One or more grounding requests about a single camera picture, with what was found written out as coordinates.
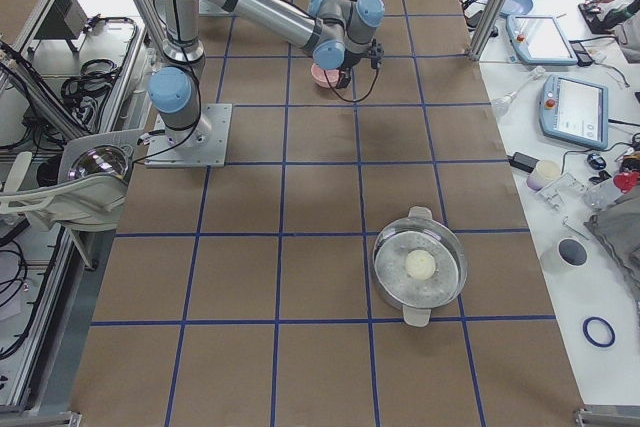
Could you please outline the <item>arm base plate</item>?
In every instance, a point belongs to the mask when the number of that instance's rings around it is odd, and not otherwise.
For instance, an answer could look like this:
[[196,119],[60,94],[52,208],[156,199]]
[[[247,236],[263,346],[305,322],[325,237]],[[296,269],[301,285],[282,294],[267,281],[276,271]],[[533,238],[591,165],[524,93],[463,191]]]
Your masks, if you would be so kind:
[[157,114],[154,129],[164,133],[150,139],[144,164],[150,168],[223,167],[232,110],[231,104],[204,104],[194,132],[166,130]]

